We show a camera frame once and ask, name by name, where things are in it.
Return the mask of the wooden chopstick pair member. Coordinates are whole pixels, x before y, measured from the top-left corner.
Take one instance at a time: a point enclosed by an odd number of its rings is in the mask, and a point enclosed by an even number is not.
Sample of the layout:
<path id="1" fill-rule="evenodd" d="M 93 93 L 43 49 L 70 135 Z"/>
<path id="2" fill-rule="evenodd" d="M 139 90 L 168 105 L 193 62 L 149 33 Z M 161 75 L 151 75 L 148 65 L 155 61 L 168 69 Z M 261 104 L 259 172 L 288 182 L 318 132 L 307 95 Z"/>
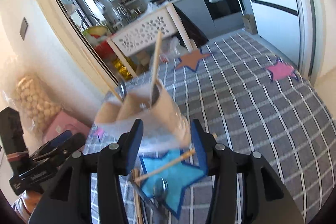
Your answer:
<path id="1" fill-rule="evenodd" d="M 138 175 L 139 175 L 139 170 L 137 168 L 131 171 L 131 185 L 133 187 L 133 197 L 134 197 L 136 219 L 137 219 L 138 224 L 143 224 L 141 200 L 140 200 L 140 197 L 135 187 L 137 186 L 137 184 L 135 183 L 135 179 L 138 177 Z"/>

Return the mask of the black handled small spoon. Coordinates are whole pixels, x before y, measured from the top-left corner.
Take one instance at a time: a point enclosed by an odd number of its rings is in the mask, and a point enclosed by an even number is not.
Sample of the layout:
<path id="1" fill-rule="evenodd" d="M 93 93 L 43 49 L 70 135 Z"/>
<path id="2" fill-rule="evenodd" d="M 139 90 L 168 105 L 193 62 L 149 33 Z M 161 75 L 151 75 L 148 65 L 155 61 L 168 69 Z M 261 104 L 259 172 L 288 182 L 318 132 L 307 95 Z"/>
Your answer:
<path id="1" fill-rule="evenodd" d="M 155 181 L 153 186 L 153 200 L 143 192 L 132 176 L 129 177 L 129 182 L 143 202 L 153 210 L 154 223 L 163 223 L 163 219 L 166 215 L 165 210 L 163 209 L 163 203 L 169 192 L 167 181 L 162 177 Z"/>

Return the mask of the pink plastic stools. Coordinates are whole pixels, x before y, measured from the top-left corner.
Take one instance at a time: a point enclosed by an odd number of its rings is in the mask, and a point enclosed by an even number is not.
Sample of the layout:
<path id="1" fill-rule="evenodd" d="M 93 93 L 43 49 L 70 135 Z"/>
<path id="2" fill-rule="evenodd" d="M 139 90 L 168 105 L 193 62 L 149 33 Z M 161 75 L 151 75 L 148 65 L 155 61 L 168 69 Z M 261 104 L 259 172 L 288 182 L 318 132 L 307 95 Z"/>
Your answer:
<path id="1" fill-rule="evenodd" d="M 64 111 L 61 111 L 56 115 L 49 127 L 43 133 L 42 142 L 47 143 L 67 130 L 70 130 L 72 135 L 79 132 L 84 134 L 85 137 L 87 137 L 90 132 L 90 128 L 87 125 L 81 123 Z"/>

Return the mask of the bag of puffed snacks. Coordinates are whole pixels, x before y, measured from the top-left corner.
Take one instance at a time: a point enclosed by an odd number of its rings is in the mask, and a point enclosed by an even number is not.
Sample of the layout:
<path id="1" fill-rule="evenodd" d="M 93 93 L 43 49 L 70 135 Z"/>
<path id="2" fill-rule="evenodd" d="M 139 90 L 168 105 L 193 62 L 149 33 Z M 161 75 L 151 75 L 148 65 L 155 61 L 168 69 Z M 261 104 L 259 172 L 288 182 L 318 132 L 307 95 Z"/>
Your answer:
<path id="1" fill-rule="evenodd" d="M 34 74 L 26 74 L 19 79 L 11 96 L 26 123 L 26 129 L 35 135 L 42 135 L 63 110 L 60 103 L 51 99 L 44 83 Z"/>

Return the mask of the pink star mat left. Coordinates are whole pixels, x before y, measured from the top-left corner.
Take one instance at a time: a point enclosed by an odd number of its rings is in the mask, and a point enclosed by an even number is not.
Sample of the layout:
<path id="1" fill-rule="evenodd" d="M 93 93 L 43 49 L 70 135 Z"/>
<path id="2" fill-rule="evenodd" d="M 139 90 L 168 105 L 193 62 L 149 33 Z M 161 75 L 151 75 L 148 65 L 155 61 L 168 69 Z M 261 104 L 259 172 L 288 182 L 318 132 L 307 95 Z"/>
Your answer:
<path id="1" fill-rule="evenodd" d="M 104 137 L 104 130 L 98 126 L 93 126 L 90 130 L 90 136 L 101 142 Z"/>

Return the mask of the pink star mat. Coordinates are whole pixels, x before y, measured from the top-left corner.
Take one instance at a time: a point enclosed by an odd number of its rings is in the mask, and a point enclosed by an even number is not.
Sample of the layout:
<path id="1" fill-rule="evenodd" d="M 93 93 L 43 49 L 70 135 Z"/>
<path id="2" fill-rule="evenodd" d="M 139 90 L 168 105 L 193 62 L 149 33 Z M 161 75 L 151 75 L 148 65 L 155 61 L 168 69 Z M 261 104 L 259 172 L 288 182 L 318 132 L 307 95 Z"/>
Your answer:
<path id="1" fill-rule="evenodd" d="M 104 130 L 98 126 L 93 126 L 90 130 L 90 136 L 101 142 L 104 137 Z"/>
<path id="2" fill-rule="evenodd" d="M 298 76 L 295 74 L 295 68 L 282 61 L 280 58 L 277 58 L 274 64 L 265 67 L 265 70 L 270 73 L 272 82 L 282 80 L 286 77 L 291 77 L 298 81 Z"/>

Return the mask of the blue star mat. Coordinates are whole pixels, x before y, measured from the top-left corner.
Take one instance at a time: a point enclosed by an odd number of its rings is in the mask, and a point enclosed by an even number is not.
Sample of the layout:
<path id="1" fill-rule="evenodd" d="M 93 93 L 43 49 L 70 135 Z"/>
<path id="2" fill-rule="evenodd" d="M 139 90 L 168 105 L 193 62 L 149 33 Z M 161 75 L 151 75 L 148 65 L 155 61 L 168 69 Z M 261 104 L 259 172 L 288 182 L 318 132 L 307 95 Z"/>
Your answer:
<path id="1" fill-rule="evenodd" d="M 167 151 L 160 157 L 140 156 L 139 160 L 144 174 L 166 165 L 177 159 L 183 154 L 180 149 Z M 141 189 L 149 197 L 154 197 L 154 184 L 159 178 L 163 178 L 168 184 L 168 194 L 164 201 L 165 207 L 171 212 L 176 219 L 180 219 L 185 191 L 192 184 L 205 178 L 205 172 L 197 165 L 192 165 L 184 160 L 146 178 L 141 182 Z"/>

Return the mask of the grey checkered tablecloth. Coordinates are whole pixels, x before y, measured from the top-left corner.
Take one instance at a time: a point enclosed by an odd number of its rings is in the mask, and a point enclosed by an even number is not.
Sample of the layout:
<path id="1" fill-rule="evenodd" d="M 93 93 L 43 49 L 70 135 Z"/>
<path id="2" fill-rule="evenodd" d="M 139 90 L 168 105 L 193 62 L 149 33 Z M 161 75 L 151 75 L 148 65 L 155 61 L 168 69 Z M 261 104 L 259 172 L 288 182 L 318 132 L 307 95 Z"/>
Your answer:
<path id="1" fill-rule="evenodd" d="M 265 67 L 279 57 L 244 31 L 212 39 L 201 50 L 212 55 L 199 62 L 196 72 L 174 70 L 179 59 L 158 68 L 159 80 L 190 126 L 197 119 L 205 132 L 234 152 L 260 152 L 288 189 L 304 223 L 331 223 L 335 120 L 310 82 L 296 70 L 298 81 L 286 77 L 272 82 Z M 126 91 L 150 82 L 148 72 L 129 81 Z M 104 135 L 99 142 L 89 135 L 84 152 L 101 151 L 117 140 Z M 184 153 L 193 146 L 191 140 L 188 147 L 176 149 Z M 139 176 L 144 175 L 140 156 L 160 157 L 167 151 L 138 150 Z M 214 176 L 206 175 L 186 189 L 180 219 L 163 204 L 163 223 L 205 223 L 214 182 Z M 120 187 L 128 223 L 137 223 L 133 187 L 125 177 Z M 154 223 L 153 210 L 144 202 L 141 210 L 143 223 Z"/>

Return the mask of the white plastic utensil holder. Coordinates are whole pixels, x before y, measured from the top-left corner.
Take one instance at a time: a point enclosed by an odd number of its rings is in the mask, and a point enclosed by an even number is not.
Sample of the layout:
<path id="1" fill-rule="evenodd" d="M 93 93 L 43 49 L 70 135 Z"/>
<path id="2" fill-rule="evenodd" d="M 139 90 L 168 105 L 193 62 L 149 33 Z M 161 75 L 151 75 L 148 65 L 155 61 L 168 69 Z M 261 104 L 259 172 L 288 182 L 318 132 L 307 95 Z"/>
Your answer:
<path id="1" fill-rule="evenodd" d="M 191 143 L 190 123 L 181 114 L 161 80 L 127 90 L 121 102 L 108 95 L 94 119 L 105 136 L 118 139 L 130 131 L 136 119 L 143 121 L 140 153 L 185 148 Z"/>

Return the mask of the pink star mat right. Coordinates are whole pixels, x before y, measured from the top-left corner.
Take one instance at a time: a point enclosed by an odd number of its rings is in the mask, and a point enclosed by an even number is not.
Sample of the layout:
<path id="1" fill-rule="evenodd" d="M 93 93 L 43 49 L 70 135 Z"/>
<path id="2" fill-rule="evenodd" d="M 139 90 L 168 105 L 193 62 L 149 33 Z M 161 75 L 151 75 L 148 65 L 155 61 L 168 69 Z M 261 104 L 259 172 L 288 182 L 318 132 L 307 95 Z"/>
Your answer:
<path id="1" fill-rule="evenodd" d="M 282 61 L 280 58 L 277 58 L 274 64 L 265 67 L 265 70 L 270 73 L 272 82 L 282 80 L 286 77 L 291 77 L 298 81 L 298 76 L 295 74 L 295 68 Z"/>

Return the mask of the brown star mat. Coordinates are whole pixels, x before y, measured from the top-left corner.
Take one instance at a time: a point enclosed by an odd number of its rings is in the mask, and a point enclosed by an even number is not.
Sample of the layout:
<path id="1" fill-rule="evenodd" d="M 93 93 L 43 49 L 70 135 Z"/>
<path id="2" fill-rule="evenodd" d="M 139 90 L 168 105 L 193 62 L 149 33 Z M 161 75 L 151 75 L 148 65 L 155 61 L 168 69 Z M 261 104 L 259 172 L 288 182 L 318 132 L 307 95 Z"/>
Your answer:
<path id="1" fill-rule="evenodd" d="M 201 49 L 194 50 L 179 57 L 179 64 L 177 64 L 174 70 L 182 69 L 184 67 L 188 68 L 192 72 L 196 72 L 198 70 L 199 62 L 207 57 L 210 57 L 212 53 L 203 53 Z"/>

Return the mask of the cardboard box on floor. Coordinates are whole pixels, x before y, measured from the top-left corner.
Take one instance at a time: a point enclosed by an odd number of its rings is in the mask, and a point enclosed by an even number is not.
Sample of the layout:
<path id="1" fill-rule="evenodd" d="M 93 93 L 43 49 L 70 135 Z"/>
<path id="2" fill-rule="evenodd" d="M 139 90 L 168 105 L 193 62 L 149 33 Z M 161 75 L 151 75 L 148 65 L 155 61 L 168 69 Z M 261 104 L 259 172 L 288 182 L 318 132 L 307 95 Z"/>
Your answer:
<path id="1" fill-rule="evenodd" d="M 244 23 L 244 28 L 246 32 L 249 32 L 251 35 L 256 35 L 257 34 L 257 26 L 256 26 L 256 21 L 255 17 L 253 14 L 245 14 L 242 17 L 243 23 Z"/>

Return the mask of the white perforated basket cart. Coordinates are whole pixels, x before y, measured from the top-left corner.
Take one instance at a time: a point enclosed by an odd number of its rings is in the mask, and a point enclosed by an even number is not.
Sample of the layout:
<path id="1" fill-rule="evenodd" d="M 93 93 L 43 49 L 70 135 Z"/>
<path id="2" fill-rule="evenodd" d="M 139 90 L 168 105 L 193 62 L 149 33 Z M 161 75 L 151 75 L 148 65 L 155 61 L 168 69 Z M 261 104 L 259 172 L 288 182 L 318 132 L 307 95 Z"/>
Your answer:
<path id="1" fill-rule="evenodd" d="M 174 5 L 169 2 L 167 5 L 128 24 L 107 38 L 106 41 L 132 77 L 136 77 L 135 70 L 131 67 L 127 58 L 155 44 L 158 34 L 161 34 L 161 38 L 165 39 L 176 33 L 180 34 L 189 52 L 197 48 L 195 42 L 189 38 Z"/>

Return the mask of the black built-in oven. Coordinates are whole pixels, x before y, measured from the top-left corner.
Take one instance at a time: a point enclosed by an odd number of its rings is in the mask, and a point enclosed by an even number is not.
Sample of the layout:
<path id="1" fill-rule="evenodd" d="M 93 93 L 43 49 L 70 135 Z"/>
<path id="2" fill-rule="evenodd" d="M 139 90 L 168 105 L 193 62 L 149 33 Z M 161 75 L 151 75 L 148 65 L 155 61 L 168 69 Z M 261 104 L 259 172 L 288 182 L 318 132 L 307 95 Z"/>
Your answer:
<path id="1" fill-rule="evenodd" d="M 244 12 L 242 0 L 204 0 L 213 20 Z"/>

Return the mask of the grey wall switch plate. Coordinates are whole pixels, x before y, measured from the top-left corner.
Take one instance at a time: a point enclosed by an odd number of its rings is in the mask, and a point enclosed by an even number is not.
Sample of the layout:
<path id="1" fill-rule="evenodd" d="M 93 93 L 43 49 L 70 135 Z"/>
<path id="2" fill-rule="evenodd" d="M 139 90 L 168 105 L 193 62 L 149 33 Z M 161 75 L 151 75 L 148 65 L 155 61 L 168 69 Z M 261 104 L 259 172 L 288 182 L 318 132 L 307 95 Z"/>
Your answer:
<path id="1" fill-rule="evenodd" d="M 28 24 L 26 18 L 24 17 L 24 18 L 22 19 L 22 22 L 21 22 L 21 28 L 20 28 L 20 30 L 19 30 L 19 34 L 20 34 L 22 40 L 25 39 L 25 36 L 26 36 L 26 32 L 27 32 L 28 26 L 29 26 L 29 24 Z"/>

